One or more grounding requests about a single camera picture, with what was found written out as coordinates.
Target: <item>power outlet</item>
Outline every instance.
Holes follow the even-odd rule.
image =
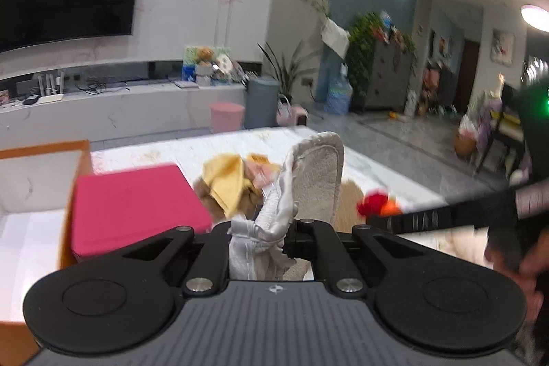
[[[301,85],[302,86],[307,86],[307,87],[312,87],[312,83],[313,83],[313,80],[312,78],[301,78]]]

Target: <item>ceiling light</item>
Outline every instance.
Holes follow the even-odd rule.
[[[527,24],[532,27],[549,32],[549,11],[537,5],[523,5],[521,14]]]
[[[524,20],[532,27],[549,32],[549,11],[536,5],[525,5],[521,13]]]

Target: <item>cardboard box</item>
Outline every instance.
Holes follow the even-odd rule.
[[[73,188],[91,174],[88,141],[0,151],[0,364],[18,366],[38,347],[23,299],[40,278],[75,264]]]

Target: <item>pink bucket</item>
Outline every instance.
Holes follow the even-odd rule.
[[[235,103],[210,104],[211,130],[214,134],[242,129],[244,106]]]

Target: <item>metal bolt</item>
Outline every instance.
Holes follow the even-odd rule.
[[[207,292],[213,287],[213,282],[208,278],[193,278],[187,281],[186,286],[193,292]]]
[[[337,282],[336,287],[342,292],[353,293],[362,290],[363,285],[356,278],[344,278]]]

